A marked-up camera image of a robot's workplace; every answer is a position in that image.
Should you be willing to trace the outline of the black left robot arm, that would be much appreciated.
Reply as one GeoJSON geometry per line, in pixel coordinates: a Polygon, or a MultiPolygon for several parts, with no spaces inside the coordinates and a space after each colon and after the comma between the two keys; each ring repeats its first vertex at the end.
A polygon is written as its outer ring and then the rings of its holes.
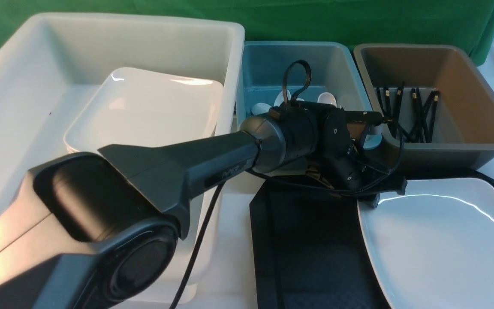
{"type": "Polygon", "coordinates": [[[325,182],[314,191],[376,199],[405,193],[396,167],[363,154],[379,112],[283,103],[238,132],[163,147],[112,144],[27,171],[0,215],[0,309],[109,309],[145,291],[190,230],[190,202],[215,188],[175,308],[226,181],[307,157],[325,182]]]}

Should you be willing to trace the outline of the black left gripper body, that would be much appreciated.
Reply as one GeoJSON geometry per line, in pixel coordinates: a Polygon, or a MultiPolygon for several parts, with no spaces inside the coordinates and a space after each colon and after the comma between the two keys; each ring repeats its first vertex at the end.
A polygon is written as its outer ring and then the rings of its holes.
{"type": "Polygon", "coordinates": [[[398,156],[396,164],[388,167],[367,157],[359,144],[354,142],[343,156],[316,156],[316,179],[332,189],[335,195],[355,198],[376,209],[383,193],[405,194],[407,180],[396,173],[400,160],[398,156]]]}

